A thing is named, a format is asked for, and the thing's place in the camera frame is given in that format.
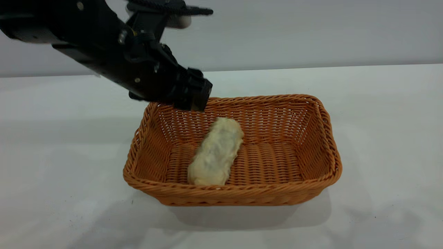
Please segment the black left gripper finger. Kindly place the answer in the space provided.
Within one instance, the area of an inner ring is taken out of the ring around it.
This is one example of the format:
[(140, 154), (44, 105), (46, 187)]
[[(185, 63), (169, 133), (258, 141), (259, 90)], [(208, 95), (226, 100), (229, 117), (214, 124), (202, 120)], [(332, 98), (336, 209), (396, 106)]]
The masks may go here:
[(204, 112), (209, 99), (209, 90), (187, 93), (174, 101), (174, 108), (183, 111)]
[(204, 73), (195, 68), (187, 68), (190, 76), (189, 88), (193, 98), (199, 100), (208, 100), (212, 90), (212, 83), (204, 77)]

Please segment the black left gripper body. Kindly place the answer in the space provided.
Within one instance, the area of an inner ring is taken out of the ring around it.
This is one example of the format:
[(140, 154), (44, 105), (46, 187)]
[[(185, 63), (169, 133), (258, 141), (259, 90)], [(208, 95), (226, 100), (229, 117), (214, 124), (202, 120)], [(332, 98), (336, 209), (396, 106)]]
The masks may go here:
[(133, 98), (190, 104), (190, 91), (181, 75), (184, 70), (165, 52), (153, 33), (120, 32), (120, 46), (123, 52), (120, 86)]

